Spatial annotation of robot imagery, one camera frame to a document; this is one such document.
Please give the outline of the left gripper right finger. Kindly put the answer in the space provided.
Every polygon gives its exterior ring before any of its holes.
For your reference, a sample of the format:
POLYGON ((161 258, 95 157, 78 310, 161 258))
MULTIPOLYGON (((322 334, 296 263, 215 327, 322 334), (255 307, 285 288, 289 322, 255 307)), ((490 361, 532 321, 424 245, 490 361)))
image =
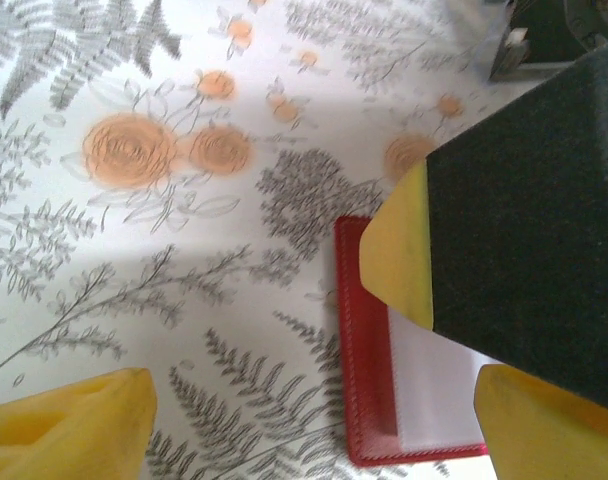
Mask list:
POLYGON ((498 480, 608 480, 607 408, 496 364, 474 409, 498 480))

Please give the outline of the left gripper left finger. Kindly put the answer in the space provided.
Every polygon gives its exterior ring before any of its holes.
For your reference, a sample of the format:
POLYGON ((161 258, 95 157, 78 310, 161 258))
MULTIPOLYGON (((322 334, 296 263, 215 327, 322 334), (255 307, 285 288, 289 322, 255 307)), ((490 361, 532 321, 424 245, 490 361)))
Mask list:
POLYGON ((138 480, 157 411, 127 368, 0 405, 0 480, 138 480))

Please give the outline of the red card holder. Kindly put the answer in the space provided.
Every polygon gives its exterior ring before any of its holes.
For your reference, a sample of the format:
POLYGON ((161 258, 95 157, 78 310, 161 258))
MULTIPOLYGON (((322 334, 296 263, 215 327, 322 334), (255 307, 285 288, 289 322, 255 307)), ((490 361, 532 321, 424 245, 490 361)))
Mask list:
POLYGON ((334 225, 348 456, 359 467, 482 456, 473 408, 491 358, 416 326, 360 280, 366 217, 334 225))

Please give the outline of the floral table cover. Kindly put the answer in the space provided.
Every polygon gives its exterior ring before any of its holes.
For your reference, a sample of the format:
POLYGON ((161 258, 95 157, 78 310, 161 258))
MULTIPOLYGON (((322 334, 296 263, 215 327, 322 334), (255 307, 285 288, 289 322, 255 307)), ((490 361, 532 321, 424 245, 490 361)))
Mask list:
POLYGON ((0 405, 144 368, 138 480, 498 480, 351 462, 334 225, 599 49, 492 81, 504 10, 0 0, 0 405))

